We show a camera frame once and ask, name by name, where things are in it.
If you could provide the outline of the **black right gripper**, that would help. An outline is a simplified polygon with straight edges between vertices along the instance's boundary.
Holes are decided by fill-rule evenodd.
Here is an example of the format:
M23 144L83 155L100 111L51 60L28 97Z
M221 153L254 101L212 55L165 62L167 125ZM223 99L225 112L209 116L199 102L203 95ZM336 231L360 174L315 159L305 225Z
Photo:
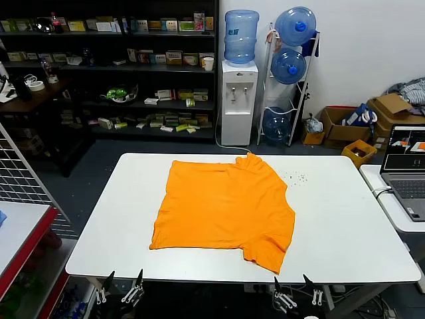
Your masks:
M287 318L318 318L325 319L325 313L320 306L323 304L323 291L313 283L306 274L303 274L305 284L312 291L311 303L296 304L287 294L284 294L278 279L274 277L274 292L272 304L276 310L282 311Z

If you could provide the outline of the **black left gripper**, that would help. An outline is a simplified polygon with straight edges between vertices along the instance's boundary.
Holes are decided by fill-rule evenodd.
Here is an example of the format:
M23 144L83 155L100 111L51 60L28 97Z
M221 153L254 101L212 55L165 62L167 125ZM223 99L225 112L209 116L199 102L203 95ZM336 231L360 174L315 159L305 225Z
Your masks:
M123 318L136 308L144 295L143 269L141 269L135 280L135 285L130 288L125 296L121 294L106 296L112 285L114 275L115 271L113 270L102 284L102 287L96 289L96 304L100 304L99 318L101 319Z

